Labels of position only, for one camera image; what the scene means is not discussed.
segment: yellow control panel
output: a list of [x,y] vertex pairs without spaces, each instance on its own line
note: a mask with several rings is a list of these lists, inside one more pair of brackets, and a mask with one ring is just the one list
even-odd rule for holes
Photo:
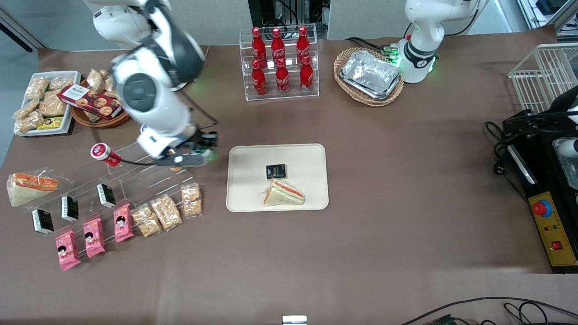
[[548,253],[552,266],[577,265],[560,216],[556,211],[550,192],[545,192],[528,199],[542,243]]

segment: foil container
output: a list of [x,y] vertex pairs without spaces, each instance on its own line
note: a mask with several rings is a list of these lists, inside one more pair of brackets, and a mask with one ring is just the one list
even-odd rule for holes
[[384,101],[401,80],[401,70],[363,50],[351,55],[339,76],[371,98]]

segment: pink snack package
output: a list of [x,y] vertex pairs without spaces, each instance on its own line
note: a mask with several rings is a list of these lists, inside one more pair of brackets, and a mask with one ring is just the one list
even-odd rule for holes
[[84,243],[86,244],[86,255],[92,258],[98,253],[105,252],[105,238],[102,235],[101,218],[92,219],[83,224]]
[[78,250],[74,244],[76,237],[72,230],[56,237],[56,248],[58,249],[58,262],[63,271],[70,269],[80,263]]
[[134,236],[132,234],[132,220],[128,207],[131,204],[125,204],[114,210],[114,240],[119,243]]

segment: acrylic bottle rack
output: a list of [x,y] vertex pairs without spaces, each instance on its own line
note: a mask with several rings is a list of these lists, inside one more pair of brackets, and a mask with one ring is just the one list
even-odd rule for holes
[[[309,40],[309,53],[311,56],[311,67],[313,68],[313,91],[310,94],[301,92],[301,68],[297,66],[297,40],[299,39],[299,26],[306,26]],[[310,97],[319,96],[319,57],[317,50],[317,30],[315,24],[289,25],[280,26],[281,38],[285,44],[285,58],[287,70],[289,71],[289,93],[285,96],[279,95],[277,92],[277,79],[275,77],[275,66],[273,64],[273,56],[271,53],[271,43],[273,40],[273,27],[263,27],[261,30],[261,38],[265,42],[265,52],[267,55],[267,68],[263,69],[265,73],[265,83],[267,85],[267,96],[258,98],[253,87],[253,79],[251,73],[253,67],[251,62],[254,60],[253,34],[250,29],[242,29],[239,31],[239,48],[241,52],[241,68],[243,70],[243,82],[245,88],[245,98],[247,101],[257,101],[262,99],[278,99],[291,97]]]

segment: red emergency stop button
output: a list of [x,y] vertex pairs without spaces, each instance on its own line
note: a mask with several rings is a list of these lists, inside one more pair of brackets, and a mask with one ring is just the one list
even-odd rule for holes
[[552,214],[552,206],[546,200],[540,200],[532,204],[532,211],[538,216],[549,217]]
[[562,243],[561,242],[552,242],[552,248],[554,250],[562,249]]

